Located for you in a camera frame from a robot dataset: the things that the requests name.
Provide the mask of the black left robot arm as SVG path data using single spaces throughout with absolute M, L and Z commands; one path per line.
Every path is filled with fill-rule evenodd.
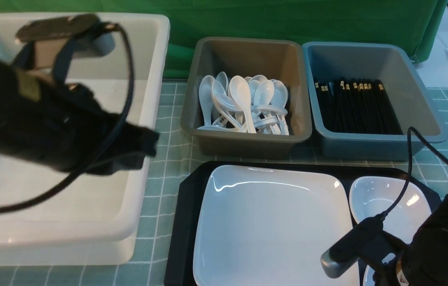
M 0 61 L 0 155 L 71 172 L 118 120 L 85 85 L 51 85 Z

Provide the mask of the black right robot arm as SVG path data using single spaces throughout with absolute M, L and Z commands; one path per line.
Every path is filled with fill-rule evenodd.
M 401 286 L 448 286 L 448 194 L 395 265 Z

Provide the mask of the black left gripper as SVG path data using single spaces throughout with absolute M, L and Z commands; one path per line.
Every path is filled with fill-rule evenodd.
M 157 154 L 159 133 L 127 122 L 133 108 L 132 77 L 118 113 L 103 109 L 83 84 L 38 83 L 38 101 L 22 108 L 23 160 L 60 172 L 107 176 L 140 170 L 146 157 Z

